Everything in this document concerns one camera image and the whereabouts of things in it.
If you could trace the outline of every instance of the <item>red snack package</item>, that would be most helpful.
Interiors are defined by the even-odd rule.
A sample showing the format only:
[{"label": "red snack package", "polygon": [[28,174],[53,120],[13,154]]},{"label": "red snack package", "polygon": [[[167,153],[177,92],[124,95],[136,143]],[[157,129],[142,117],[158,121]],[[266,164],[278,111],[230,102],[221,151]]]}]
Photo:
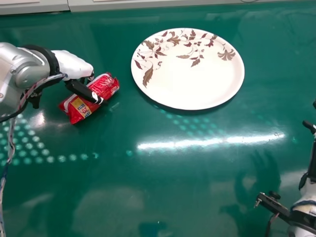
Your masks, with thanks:
[{"label": "red snack package", "polygon": [[[111,74],[105,73],[96,77],[87,85],[87,87],[89,87],[97,95],[108,100],[115,92],[118,91],[119,81],[116,78],[113,79]],[[84,120],[96,111],[100,105],[86,101],[76,94],[73,94],[66,100],[62,101],[58,107],[70,117],[71,124],[75,124]]]}]

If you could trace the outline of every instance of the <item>table surface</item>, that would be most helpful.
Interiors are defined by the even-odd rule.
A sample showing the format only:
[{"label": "table surface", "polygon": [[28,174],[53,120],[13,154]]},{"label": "table surface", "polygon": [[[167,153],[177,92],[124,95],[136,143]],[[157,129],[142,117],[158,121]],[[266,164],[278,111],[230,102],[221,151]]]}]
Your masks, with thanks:
[{"label": "table surface", "polygon": [[[257,194],[277,191],[290,207],[309,163],[313,138],[301,122],[315,121],[315,12],[303,1],[0,18],[0,41],[68,50],[121,83],[107,108],[77,125],[57,108],[70,94],[62,83],[19,117],[7,236],[263,236],[270,213],[253,209]],[[215,33],[240,53],[245,79],[229,102],[185,112],[137,88],[133,51],[177,27]],[[174,146],[208,139],[218,143]],[[277,220],[273,236],[286,228]]]}]

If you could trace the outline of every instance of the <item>cable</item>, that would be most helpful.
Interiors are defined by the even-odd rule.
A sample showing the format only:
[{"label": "cable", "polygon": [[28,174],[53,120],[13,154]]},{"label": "cable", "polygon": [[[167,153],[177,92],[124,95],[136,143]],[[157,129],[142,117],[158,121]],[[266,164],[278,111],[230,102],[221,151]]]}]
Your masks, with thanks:
[{"label": "cable", "polygon": [[20,100],[19,106],[18,106],[18,110],[16,112],[14,112],[13,114],[9,115],[8,119],[10,119],[10,128],[7,134],[8,137],[8,158],[6,160],[6,164],[4,167],[4,170],[2,172],[2,176],[0,179],[0,237],[5,237],[5,230],[4,230],[4,221],[3,221],[3,211],[2,211],[2,196],[3,196],[3,190],[4,190],[4,186],[5,186],[5,182],[6,182],[6,175],[8,172],[8,167],[12,162],[12,158],[14,156],[14,152],[15,152],[15,146],[13,143],[13,132],[14,132],[14,127],[15,127],[15,123],[16,123],[16,117],[14,117],[13,115],[18,115],[19,113],[21,113],[26,105],[27,105],[27,99],[32,95],[32,93],[41,85],[55,80],[55,79],[60,79],[65,77],[66,74],[57,74],[54,76],[50,76],[47,78],[43,78],[41,80],[39,80],[38,82],[36,82],[29,90],[27,90],[23,97]]},{"label": "cable", "polygon": [[22,113],[25,110],[27,105],[28,105],[28,101],[26,101],[26,103],[23,105],[22,108],[20,108],[19,110],[15,111],[14,113],[12,113],[12,114],[10,114],[8,116],[0,117],[0,123],[18,116],[20,113]]},{"label": "cable", "polygon": [[271,224],[272,224],[272,222],[278,217],[278,215],[279,215],[279,213],[277,213],[277,214],[275,214],[275,215],[272,215],[272,216],[270,217],[270,220],[268,221],[268,224],[267,224],[265,237],[269,237]]}]

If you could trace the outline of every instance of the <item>plate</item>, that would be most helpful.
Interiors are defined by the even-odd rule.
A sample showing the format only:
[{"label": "plate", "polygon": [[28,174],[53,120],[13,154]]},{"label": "plate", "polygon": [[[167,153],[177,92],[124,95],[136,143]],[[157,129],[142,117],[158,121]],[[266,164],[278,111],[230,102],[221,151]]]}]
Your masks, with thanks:
[{"label": "plate", "polygon": [[147,96],[182,110],[218,106],[238,92],[244,79],[243,61],[230,43],[191,28],[148,37],[135,50],[131,70]]}]

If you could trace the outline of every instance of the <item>screw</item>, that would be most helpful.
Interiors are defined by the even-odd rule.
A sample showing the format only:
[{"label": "screw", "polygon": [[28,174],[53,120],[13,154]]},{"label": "screw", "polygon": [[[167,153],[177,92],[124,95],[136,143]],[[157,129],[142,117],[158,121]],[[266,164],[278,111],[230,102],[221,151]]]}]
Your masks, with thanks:
[{"label": "screw", "polygon": [[256,203],[255,203],[255,206],[253,208],[256,208],[257,206],[259,206],[259,204],[261,203],[261,199],[257,199]]}]

